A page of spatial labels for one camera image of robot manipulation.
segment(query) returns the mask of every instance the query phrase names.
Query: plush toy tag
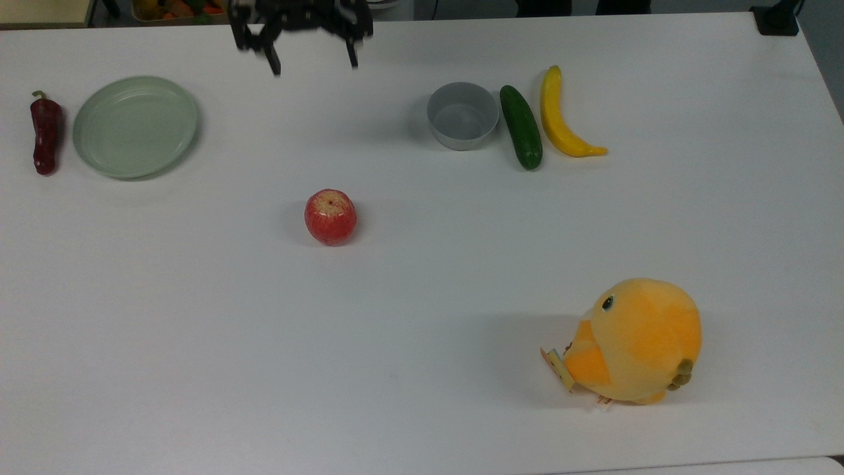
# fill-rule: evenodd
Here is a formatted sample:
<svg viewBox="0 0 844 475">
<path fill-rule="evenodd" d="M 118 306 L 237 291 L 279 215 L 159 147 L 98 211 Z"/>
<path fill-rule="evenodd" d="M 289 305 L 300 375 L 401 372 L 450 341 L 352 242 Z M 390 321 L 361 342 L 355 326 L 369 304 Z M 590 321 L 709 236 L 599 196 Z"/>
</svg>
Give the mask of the plush toy tag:
<svg viewBox="0 0 844 475">
<path fill-rule="evenodd" d="M 565 389 L 571 392 L 571 388 L 575 385 L 574 378 L 571 377 L 569 374 L 569 370 L 566 369 L 565 365 L 563 364 L 562 358 L 560 358 L 560 354 L 557 352 L 556 348 L 552 348 L 551 351 L 546 352 L 544 349 L 539 348 L 539 351 L 542 352 L 542 358 L 545 362 L 551 367 L 552 370 L 557 374 L 557 377 L 560 378 L 562 381 L 563 386 Z"/>
<path fill-rule="evenodd" d="M 607 396 L 598 395 L 598 398 L 595 399 L 595 402 L 592 404 L 602 412 L 607 412 L 609 407 L 613 405 L 613 400 L 609 399 Z"/>
</svg>

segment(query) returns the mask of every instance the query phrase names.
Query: red apple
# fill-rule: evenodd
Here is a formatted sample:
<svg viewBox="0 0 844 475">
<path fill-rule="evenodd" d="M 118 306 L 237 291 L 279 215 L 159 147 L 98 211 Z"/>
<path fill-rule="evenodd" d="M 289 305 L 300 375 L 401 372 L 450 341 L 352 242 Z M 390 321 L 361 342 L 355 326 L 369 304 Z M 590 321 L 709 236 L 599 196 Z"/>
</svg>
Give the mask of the red apple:
<svg viewBox="0 0 844 475">
<path fill-rule="evenodd" d="M 358 213 L 346 193 L 323 189 L 305 205 L 305 226 L 317 241 L 338 246 L 346 241 L 358 222 Z"/>
</svg>

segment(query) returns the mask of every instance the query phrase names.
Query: plush toy eye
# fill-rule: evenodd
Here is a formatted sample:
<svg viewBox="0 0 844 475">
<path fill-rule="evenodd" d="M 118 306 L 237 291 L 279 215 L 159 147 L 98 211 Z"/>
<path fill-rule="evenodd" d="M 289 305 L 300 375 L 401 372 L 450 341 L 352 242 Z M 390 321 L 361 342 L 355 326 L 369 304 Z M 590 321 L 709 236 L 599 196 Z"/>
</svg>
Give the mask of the plush toy eye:
<svg viewBox="0 0 844 475">
<path fill-rule="evenodd" d="M 601 308 L 603 308 L 603 311 L 606 312 L 610 310 L 613 307 L 613 302 L 615 302 L 615 295 L 610 295 L 609 297 L 607 297 L 607 299 L 603 301 L 603 304 L 601 304 Z"/>
</svg>

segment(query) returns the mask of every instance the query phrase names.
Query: banana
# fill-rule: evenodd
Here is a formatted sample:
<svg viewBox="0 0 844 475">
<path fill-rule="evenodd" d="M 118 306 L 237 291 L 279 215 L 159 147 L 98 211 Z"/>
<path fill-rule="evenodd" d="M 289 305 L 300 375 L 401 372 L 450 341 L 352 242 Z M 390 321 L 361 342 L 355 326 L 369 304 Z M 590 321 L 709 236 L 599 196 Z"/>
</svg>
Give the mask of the banana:
<svg viewBox="0 0 844 475">
<path fill-rule="evenodd" d="M 563 74 L 559 66 L 552 66 L 542 79 L 542 90 L 539 97 L 539 107 L 542 115 L 542 128 L 561 152 L 568 156 L 597 156 L 606 155 L 607 149 L 588 144 L 565 124 L 560 113 L 560 89 Z"/>
</svg>

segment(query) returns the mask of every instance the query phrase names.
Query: plush toy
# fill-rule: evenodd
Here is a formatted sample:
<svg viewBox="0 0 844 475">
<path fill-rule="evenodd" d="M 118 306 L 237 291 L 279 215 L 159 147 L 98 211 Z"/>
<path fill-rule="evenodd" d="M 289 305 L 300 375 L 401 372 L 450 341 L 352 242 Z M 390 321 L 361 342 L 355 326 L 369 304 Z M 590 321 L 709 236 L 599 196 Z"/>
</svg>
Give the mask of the plush toy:
<svg viewBox="0 0 844 475">
<path fill-rule="evenodd" d="M 701 321 L 683 289 L 629 279 L 586 312 L 562 358 L 540 350 L 569 392 L 577 383 L 616 401 L 653 404 L 689 382 L 701 351 Z"/>
</svg>

